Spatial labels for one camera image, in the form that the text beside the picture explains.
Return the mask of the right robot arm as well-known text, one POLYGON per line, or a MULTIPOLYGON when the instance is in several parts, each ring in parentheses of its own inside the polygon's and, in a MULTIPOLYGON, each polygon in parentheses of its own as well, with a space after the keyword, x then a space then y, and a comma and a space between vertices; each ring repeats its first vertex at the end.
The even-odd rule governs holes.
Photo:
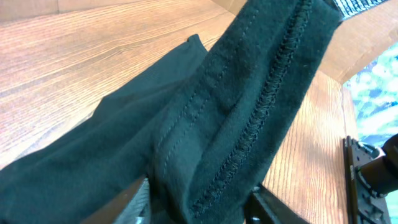
POLYGON ((386 196, 397 190, 397 135, 382 147, 343 139, 349 224, 389 224, 386 196))

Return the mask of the black t-shirt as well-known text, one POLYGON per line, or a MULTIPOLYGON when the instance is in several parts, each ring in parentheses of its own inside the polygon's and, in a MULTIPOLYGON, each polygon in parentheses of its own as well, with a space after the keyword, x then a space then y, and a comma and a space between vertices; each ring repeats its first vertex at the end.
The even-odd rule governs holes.
POLYGON ((332 1, 248 1, 1 171, 2 223, 80 223, 148 176, 154 223, 242 223, 335 29, 332 1))

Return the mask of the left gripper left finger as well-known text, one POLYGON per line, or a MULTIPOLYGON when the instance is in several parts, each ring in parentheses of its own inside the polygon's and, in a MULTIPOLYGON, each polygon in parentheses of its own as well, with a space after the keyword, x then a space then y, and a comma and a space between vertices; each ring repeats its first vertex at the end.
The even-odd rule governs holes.
POLYGON ((150 223, 150 185, 140 177, 88 218, 83 224, 147 224, 150 223))

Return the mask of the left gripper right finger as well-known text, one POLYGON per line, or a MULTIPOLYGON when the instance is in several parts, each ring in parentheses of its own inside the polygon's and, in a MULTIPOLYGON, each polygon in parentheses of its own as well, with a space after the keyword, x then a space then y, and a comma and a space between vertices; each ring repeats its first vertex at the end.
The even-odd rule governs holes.
POLYGON ((253 188, 244 205, 246 224, 308 224, 263 185, 253 188))

